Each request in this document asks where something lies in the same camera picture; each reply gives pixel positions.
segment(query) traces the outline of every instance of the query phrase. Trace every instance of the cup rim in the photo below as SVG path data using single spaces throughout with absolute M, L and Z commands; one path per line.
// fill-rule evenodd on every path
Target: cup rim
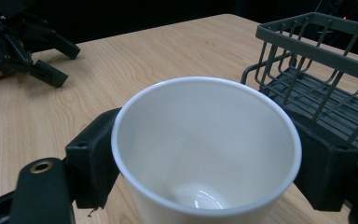
M 142 96 L 145 94 L 154 91 L 155 89 L 161 88 L 163 86 L 177 84 L 177 83 L 183 83 L 183 82 L 194 82 L 194 81 L 202 81 L 202 82 L 213 82 L 213 83 L 219 83 L 224 85 L 229 85 L 232 88 L 238 88 L 243 91 L 247 91 L 247 93 L 252 94 L 254 97 L 259 98 L 267 104 L 268 106 L 272 107 L 273 110 L 277 112 L 279 117 L 283 119 L 284 123 L 286 124 L 289 133 L 291 134 L 293 138 L 293 144 L 294 144 L 294 160 L 292 167 L 287 174 L 286 178 L 282 181 L 279 187 L 277 187 L 275 190 L 273 190 L 269 195 L 266 197 L 261 198 L 257 202 L 254 203 L 248 203 L 246 205 L 236 206 L 232 208 L 225 208 L 225 209 L 199 209 L 199 208 L 193 208 L 189 206 L 185 206 L 179 203 L 172 202 L 157 193 L 153 192 L 152 190 L 146 188 L 143 186 L 127 169 L 126 165 L 124 164 L 123 160 L 120 157 L 120 152 L 118 150 L 117 145 L 117 133 L 119 126 L 122 121 L 122 117 L 126 113 L 126 111 Z M 301 163 L 301 157 L 302 157 L 302 151 L 301 151 L 301 143 L 300 138 L 298 135 L 298 132 L 296 130 L 296 126 L 292 122 L 292 120 L 289 118 L 289 116 L 283 111 L 283 109 L 277 105 L 275 102 L 273 102 L 271 99 L 269 99 L 266 95 L 263 93 L 256 91 L 248 86 L 245 86 L 243 84 L 240 84 L 235 81 L 231 81 L 228 79 L 223 79 L 219 77 L 177 77 L 173 79 L 168 79 L 165 81 L 161 81 L 157 84 L 151 85 L 142 91 L 139 91 L 134 96 L 130 98 L 130 100 L 123 105 L 123 107 L 120 109 L 120 111 L 117 114 L 116 121 L 113 127 L 112 131 L 112 138 L 111 138 L 111 146 L 112 146 L 112 152 L 113 157 L 116 162 L 116 165 L 122 175 L 127 179 L 127 181 L 130 182 L 132 186 L 134 186 L 137 190 L 139 190 L 143 195 L 145 195 L 150 200 L 154 201 L 155 203 L 162 204 L 168 208 L 171 208 L 172 210 L 182 212 L 185 214 L 190 214 L 194 216 L 204 216 L 204 217 L 224 217 L 224 216 L 233 216 L 236 214 L 246 212 L 254 211 L 255 209 L 258 209 L 260 207 L 263 207 L 267 204 L 270 204 L 277 200 L 293 183 L 293 181 L 296 178 L 296 175 L 298 173 L 298 170 L 300 168 Z

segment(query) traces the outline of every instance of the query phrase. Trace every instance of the wood grain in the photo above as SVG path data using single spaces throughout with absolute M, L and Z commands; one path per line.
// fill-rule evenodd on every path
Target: wood grain
M 35 54 L 35 61 L 69 78 L 59 89 L 24 74 L 0 80 L 0 196 L 15 188 L 24 165 L 64 158 L 64 147 L 92 120 L 152 84 L 186 76 L 239 82 L 259 57 L 256 26 L 220 15 L 82 43 L 73 61 L 57 50 Z M 256 87 L 252 80 L 248 85 Z M 122 176 L 104 210 L 75 213 L 76 223 L 140 223 Z M 293 185 L 266 223 L 347 223 L 347 217 L 346 207 L 339 213 L 314 211 Z

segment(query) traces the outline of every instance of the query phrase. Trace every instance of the table surface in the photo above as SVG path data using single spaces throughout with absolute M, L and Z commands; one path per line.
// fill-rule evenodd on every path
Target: table surface
M 136 92 L 174 77 L 222 77 L 240 82 L 258 60 L 257 23 L 234 15 L 186 21 L 79 44 L 69 60 L 57 50 L 34 55 L 68 74 L 61 88 L 24 74 L 0 80 L 0 196 L 15 189 L 31 161 L 65 157 L 65 146 L 101 113 L 122 107 Z M 255 87 L 250 81 L 247 85 Z M 139 223 L 119 177 L 104 210 L 75 209 L 76 223 Z M 311 208 L 295 185 L 266 223 L 347 223 L 349 209 Z

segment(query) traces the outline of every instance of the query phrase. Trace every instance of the wire basket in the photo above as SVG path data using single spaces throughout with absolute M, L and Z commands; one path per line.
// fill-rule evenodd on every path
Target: wire basket
M 348 36 L 344 48 L 328 44 Z M 260 24 L 264 40 L 258 64 L 242 75 L 255 75 L 259 90 L 284 109 L 315 120 L 358 147 L 358 22 L 320 13 Z

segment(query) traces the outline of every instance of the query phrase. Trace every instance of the dish rack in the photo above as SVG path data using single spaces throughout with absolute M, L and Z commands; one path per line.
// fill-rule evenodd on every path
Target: dish rack
M 341 151 L 348 148 L 358 150 L 358 55 L 351 52 L 358 44 L 358 22 L 312 12 L 260 24 L 255 35 L 264 41 L 260 58 L 257 64 L 246 68 L 241 83 L 250 85 L 250 82 L 254 82 L 261 92 L 286 111 L 307 117 L 324 131 L 341 139 L 345 145 L 339 148 Z M 329 41 L 337 36 L 349 37 L 344 48 L 329 46 Z M 304 162 L 307 159 L 304 148 L 303 155 Z M 309 178 L 310 173 L 317 173 L 312 169 L 306 172 L 307 179 L 325 178 Z M 341 190 L 336 187 L 339 184 L 333 184 L 327 191 L 334 193 L 334 190 Z M 315 201 L 321 198 L 315 190 L 305 185 L 299 188 L 309 201 L 312 201 L 312 197 Z M 327 206 L 324 209 L 323 205 L 311 203 L 315 209 L 320 210 L 340 208 L 330 209 Z

